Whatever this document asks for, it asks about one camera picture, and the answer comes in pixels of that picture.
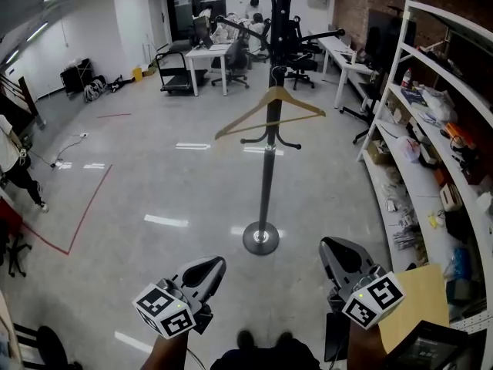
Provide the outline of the black coat rack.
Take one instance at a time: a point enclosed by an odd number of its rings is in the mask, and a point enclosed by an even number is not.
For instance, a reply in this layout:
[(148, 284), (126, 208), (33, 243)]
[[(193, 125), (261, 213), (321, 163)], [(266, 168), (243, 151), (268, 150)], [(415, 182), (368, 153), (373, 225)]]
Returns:
[[(226, 19), (220, 19), (228, 25), (243, 31), (249, 35), (257, 37), (261, 41), (261, 45), (268, 51), (270, 60), (270, 71), (268, 79), (268, 89), (271, 86), (283, 86), (285, 75), (287, 72), (287, 55), (288, 55), (288, 26), (290, 20), (290, 7), (292, 0), (270, 0), (271, 2), (271, 21), (270, 28), (265, 30), (265, 33), (258, 35), (255, 32), (245, 29), (235, 23), (229, 22)], [(343, 29), (336, 29), (330, 32), (322, 32), (315, 35), (303, 37), (300, 41), (311, 41), (313, 39), (344, 35)], [(241, 127), (254, 126), (267, 121), (267, 118), (281, 118), (280, 109), (267, 111), (262, 109), (250, 119), (244, 121)], [(281, 143), (286, 147), (299, 150), (299, 143), (288, 143), (280, 136), (280, 126), (263, 128), (263, 135), (257, 139), (242, 139), (242, 144), (259, 143), (266, 140), (266, 145), (263, 151), (263, 175), (260, 196), (260, 213), (259, 220), (249, 224), (243, 231), (243, 246), (251, 253), (258, 256), (264, 256), (273, 253), (279, 243), (280, 234), (278, 229), (267, 221), (270, 194), (273, 183), (274, 164), (276, 159), (277, 143)]]

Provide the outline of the black shelf box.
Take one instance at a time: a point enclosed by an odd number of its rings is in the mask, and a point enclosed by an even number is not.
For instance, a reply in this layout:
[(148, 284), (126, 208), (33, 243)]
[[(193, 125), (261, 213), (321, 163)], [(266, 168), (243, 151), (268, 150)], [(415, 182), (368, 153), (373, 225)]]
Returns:
[(478, 282), (463, 278), (448, 281), (446, 284), (446, 296), (450, 304), (466, 305), (477, 298)]

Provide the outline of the cardboard box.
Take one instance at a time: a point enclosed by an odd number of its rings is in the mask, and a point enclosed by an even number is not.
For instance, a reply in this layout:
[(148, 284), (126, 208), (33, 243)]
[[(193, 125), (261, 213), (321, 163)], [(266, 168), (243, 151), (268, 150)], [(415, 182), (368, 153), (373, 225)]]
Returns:
[(391, 151), (384, 140), (371, 140), (367, 152), (375, 165), (389, 166), (394, 163)]

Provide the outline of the long red floor tape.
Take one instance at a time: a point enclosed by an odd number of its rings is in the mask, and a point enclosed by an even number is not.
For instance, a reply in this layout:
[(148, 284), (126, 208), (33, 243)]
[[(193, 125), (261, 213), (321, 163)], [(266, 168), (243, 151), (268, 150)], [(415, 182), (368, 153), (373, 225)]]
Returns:
[(96, 187), (94, 193), (92, 194), (86, 208), (84, 209), (84, 212), (77, 224), (77, 227), (75, 229), (75, 232), (74, 234), (72, 235), (72, 239), (70, 241), (70, 244), (69, 244), (69, 247), (67, 249), (63, 249), (63, 248), (60, 248), (59, 246), (57, 245), (54, 245), (52, 242), (50, 242), (49, 240), (45, 239), (41, 234), (39, 234), (38, 232), (36, 232), (32, 226), (30, 226), (28, 223), (26, 223), (25, 221), (22, 222), (22, 229), (25, 230), (26, 232), (28, 232), (29, 234), (32, 234), (35, 238), (39, 239), (43, 244), (47, 245), (48, 247), (50, 247), (51, 249), (57, 251), (58, 253), (68, 257), (70, 254), (71, 254), (71, 251), (74, 247), (74, 244), (77, 240), (77, 237), (79, 236), (79, 233), (80, 233), (80, 230), (82, 229), (82, 226), (83, 224), (85, 223), (85, 220), (87, 218), (87, 215), (88, 215), (88, 212), (91, 210), (92, 208), (92, 204), (94, 202), (94, 200), (96, 199), (97, 195), (99, 194), (99, 191), (102, 187), (102, 185), (105, 183), (106, 181), (106, 178), (107, 176), (110, 174), (111, 170), (113, 168), (113, 164), (111, 163), (108, 168), (105, 170), (105, 173), (103, 174), (102, 176), (102, 179), (99, 181), (99, 184), (98, 186)]

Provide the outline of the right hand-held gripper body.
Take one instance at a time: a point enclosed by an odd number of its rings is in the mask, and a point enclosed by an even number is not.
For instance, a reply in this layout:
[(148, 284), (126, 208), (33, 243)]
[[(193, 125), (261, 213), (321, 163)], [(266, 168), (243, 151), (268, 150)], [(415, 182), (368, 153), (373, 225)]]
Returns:
[(386, 318), (406, 298), (404, 288), (393, 272), (374, 264), (361, 277), (339, 289), (344, 300), (342, 311), (352, 322), (365, 330)]

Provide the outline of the small beige box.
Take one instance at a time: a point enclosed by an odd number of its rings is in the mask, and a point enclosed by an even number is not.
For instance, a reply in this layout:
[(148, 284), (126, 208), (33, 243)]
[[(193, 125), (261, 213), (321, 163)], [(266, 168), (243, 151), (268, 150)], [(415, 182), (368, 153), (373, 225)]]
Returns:
[(446, 183), (440, 190), (440, 198), (445, 212), (454, 212), (462, 208), (463, 203), (457, 187)]

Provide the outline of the person's left black shoe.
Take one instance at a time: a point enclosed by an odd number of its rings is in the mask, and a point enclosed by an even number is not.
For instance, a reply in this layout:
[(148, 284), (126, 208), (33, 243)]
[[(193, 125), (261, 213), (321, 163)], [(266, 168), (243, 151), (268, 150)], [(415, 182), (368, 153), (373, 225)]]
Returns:
[(246, 329), (243, 329), (238, 333), (236, 344), (239, 350), (250, 350), (257, 346), (253, 334)]

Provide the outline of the wooden hanger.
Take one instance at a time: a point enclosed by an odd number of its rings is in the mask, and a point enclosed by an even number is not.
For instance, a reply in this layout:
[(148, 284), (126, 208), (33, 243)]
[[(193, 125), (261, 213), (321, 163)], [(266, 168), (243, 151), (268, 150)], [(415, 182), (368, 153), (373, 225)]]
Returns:
[[(253, 117), (255, 114), (259, 113), (262, 109), (267, 109), (267, 111), (274, 110), (274, 108), (278, 107), (280, 111), (282, 111), (283, 104), (286, 103), (289, 106), (296, 107), (298, 109), (302, 109), (304, 111), (308, 111), (307, 115), (298, 116), (290, 119), (281, 119), (281, 118), (267, 118), (267, 121), (262, 124), (257, 124), (254, 126), (245, 126), (241, 127), (240, 125)], [(326, 117), (327, 114), (324, 110), (313, 106), (309, 103), (301, 101), (299, 99), (294, 98), (283, 86), (271, 86), (260, 99), (260, 101), (238, 119), (233, 122), (227, 124), (225, 127), (220, 129), (216, 134), (214, 139), (219, 140), (225, 136), (244, 133), (251, 130), (257, 130), (261, 128), (270, 128), (273, 126), (283, 125), (285, 123), (293, 123), (296, 121), (314, 119), (318, 117)]]

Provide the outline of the person's black clothing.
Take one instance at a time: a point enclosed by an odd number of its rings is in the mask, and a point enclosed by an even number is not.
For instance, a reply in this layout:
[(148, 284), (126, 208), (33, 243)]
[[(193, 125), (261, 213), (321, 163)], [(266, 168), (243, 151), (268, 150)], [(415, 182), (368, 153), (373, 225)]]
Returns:
[(320, 370), (306, 345), (233, 349), (218, 358), (210, 370)]

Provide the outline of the blue plastic bag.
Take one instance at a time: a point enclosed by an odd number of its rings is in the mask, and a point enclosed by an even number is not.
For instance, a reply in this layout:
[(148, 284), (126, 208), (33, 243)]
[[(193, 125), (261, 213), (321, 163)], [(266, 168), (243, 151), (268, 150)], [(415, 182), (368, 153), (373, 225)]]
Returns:
[(454, 249), (452, 269), (455, 280), (463, 279), (470, 281), (472, 279), (471, 256), (467, 248), (456, 247)]

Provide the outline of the black monitor on stand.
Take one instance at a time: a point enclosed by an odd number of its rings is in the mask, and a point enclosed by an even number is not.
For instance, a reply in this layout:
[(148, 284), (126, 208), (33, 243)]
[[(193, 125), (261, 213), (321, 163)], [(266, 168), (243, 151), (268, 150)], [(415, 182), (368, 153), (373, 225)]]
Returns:
[(376, 10), (369, 11), (365, 46), (357, 53), (356, 62), (362, 63), (371, 71), (369, 80), (359, 83), (364, 93), (362, 111), (356, 112), (346, 106), (339, 110), (340, 114), (346, 113), (367, 124), (367, 129), (354, 137), (353, 144), (368, 134), (397, 50), (403, 11), (391, 5), (388, 8), (395, 10), (395, 13), (390, 15)]

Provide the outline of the black headrest office chair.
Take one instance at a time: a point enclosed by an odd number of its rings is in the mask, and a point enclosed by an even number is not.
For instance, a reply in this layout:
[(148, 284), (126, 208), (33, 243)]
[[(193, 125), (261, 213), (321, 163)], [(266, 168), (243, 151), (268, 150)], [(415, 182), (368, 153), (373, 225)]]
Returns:
[(312, 41), (301, 42), (302, 38), (300, 17), (295, 15), (289, 21), (287, 37), (287, 66), (291, 71), (285, 75), (286, 79), (293, 79), (293, 90), (297, 89), (298, 82), (308, 84), (312, 89), (315, 87), (307, 72), (317, 71), (318, 64), (314, 60), (314, 56), (322, 53), (322, 49), (318, 44)]

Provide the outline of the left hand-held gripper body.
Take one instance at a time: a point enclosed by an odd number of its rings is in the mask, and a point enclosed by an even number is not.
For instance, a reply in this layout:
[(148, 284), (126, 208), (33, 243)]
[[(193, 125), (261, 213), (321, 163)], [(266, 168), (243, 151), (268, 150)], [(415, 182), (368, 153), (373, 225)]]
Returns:
[(210, 306), (199, 301), (198, 294), (186, 294), (184, 287), (169, 279), (149, 284), (132, 305), (141, 319), (165, 339), (190, 330), (202, 334), (213, 320)]

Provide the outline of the dark wooden frame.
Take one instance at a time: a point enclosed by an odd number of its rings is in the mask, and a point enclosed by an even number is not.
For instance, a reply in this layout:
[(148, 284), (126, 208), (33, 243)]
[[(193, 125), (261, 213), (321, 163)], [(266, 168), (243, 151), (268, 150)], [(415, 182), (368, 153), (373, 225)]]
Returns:
[(40, 130), (45, 128), (45, 120), (39, 115), (24, 77), (13, 82), (0, 73), (0, 114), (12, 124), (16, 134), (33, 124)]

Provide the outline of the small white desk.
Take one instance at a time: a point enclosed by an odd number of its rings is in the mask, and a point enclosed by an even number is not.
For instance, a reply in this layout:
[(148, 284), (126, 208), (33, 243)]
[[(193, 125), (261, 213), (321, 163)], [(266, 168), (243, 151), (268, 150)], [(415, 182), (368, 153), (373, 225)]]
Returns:
[(199, 96), (199, 90), (197, 85), (196, 70), (194, 67), (194, 62), (196, 59), (213, 59), (218, 57), (220, 59), (220, 70), (221, 70), (221, 82), (223, 87), (223, 95), (227, 96), (227, 80), (226, 80), (226, 53), (230, 48), (230, 44), (218, 44), (211, 46), (209, 49), (205, 47), (197, 47), (192, 49), (185, 55), (186, 63), (189, 66), (190, 78), (193, 85), (193, 94), (195, 97)]

